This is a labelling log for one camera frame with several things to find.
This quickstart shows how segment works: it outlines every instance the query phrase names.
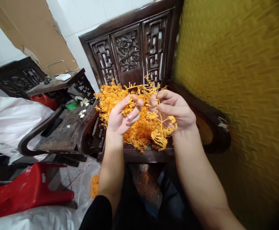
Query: dark wooden armchair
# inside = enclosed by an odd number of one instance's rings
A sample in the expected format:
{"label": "dark wooden armchair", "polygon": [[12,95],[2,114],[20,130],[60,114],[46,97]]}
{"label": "dark wooden armchair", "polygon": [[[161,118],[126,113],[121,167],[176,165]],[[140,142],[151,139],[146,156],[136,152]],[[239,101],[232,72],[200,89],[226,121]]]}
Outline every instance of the dark wooden armchair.
{"label": "dark wooden armchair", "polygon": [[[87,159],[86,156],[88,155],[102,152],[104,145],[104,127],[101,125],[98,113],[94,108],[97,104],[98,101],[86,108],[87,112],[83,119],[80,118],[78,113],[84,107],[78,107],[73,111],[64,111],[64,108],[60,106],[46,121],[29,132],[20,141],[18,145],[19,152],[22,155],[29,157],[45,153],[55,154],[61,163],[72,166],[78,166],[79,161],[85,162]],[[60,138],[60,136],[58,139],[56,136],[56,134],[64,131],[64,129],[60,127],[61,124],[65,126],[63,121],[48,138],[42,138],[39,144],[35,147],[36,151],[29,150],[27,148],[28,142],[51,125],[51,123],[58,117],[63,120],[72,119],[79,121],[77,124],[75,123],[74,125],[71,125],[74,126],[74,129],[72,130],[73,133],[71,134],[70,140],[65,140],[63,137]]]}
{"label": "dark wooden armchair", "polygon": [[[196,113],[206,153],[221,153],[230,146],[225,115],[170,81],[183,3],[162,0],[148,4],[103,23],[79,39],[99,86],[110,84],[112,78],[122,85],[146,84],[145,75],[161,87],[169,85]],[[164,151],[149,146],[144,153],[132,145],[124,146],[126,162],[166,162],[174,157],[172,140]]]}

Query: hand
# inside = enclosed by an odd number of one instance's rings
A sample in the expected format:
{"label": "hand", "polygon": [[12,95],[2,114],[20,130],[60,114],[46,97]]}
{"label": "hand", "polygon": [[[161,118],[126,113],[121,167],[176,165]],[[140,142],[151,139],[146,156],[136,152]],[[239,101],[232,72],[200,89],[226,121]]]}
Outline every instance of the hand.
{"label": "hand", "polygon": [[142,106],[144,106],[144,102],[134,94],[131,95],[133,101],[135,102],[135,107],[131,113],[127,117],[124,117],[121,112],[126,107],[128,100],[130,100],[130,96],[126,96],[120,102],[115,105],[112,109],[109,120],[108,120],[108,129],[109,131],[115,132],[119,135],[123,135],[128,129],[140,118],[140,111]]}
{"label": "hand", "polygon": [[[160,112],[162,120],[165,120],[167,116],[173,115],[178,125],[176,131],[188,130],[193,125],[196,125],[196,116],[194,112],[179,94],[167,89],[161,90],[157,95],[153,94],[151,96],[149,104],[152,106],[149,107],[149,111],[156,112],[157,114]],[[170,121],[165,121],[163,124],[168,127]]]}

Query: cardboard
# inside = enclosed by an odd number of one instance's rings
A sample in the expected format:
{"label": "cardboard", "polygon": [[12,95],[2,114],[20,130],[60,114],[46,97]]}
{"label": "cardboard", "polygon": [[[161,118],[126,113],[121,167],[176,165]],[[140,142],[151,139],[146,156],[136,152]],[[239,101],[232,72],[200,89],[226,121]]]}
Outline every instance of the cardboard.
{"label": "cardboard", "polygon": [[47,75],[79,69],[45,0],[0,0],[0,27]]}

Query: red plastic stool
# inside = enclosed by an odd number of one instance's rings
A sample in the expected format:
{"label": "red plastic stool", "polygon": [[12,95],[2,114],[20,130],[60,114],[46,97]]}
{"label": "red plastic stool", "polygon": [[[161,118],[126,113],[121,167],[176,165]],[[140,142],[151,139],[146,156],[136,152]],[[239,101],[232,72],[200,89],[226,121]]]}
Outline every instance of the red plastic stool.
{"label": "red plastic stool", "polygon": [[48,189],[47,169],[62,167],[67,166],[35,163],[10,184],[0,186],[0,217],[42,205],[71,202],[74,192]]}

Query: white plastic bag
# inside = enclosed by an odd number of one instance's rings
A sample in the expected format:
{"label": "white plastic bag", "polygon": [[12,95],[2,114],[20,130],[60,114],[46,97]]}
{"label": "white plastic bag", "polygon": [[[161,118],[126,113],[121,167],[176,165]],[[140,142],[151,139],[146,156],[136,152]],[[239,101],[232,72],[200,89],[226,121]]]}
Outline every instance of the white plastic bag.
{"label": "white plastic bag", "polygon": [[[0,153],[11,157],[13,162],[22,157],[18,151],[21,139],[35,127],[43,123],[54,111],[39,102],[23,98],[0,97]],[[33,148],[40,141],[37,135],[28,143]],[[36,156],[42,160],[47,155]]]}
{"label": "white plastic bag", "polygon": [[0,230],[78,230],[82,219],[75,209],[64,206],[41,206],[0,217]]}
{"label": "white plastic bag", "polygon": [[101,165],[97,162],[90,163],[81,173],[79,196],[78,196],[78,209],[75,215],[82,222],[84,215],[93,202],[91,198],[91,178],[100,172]]}

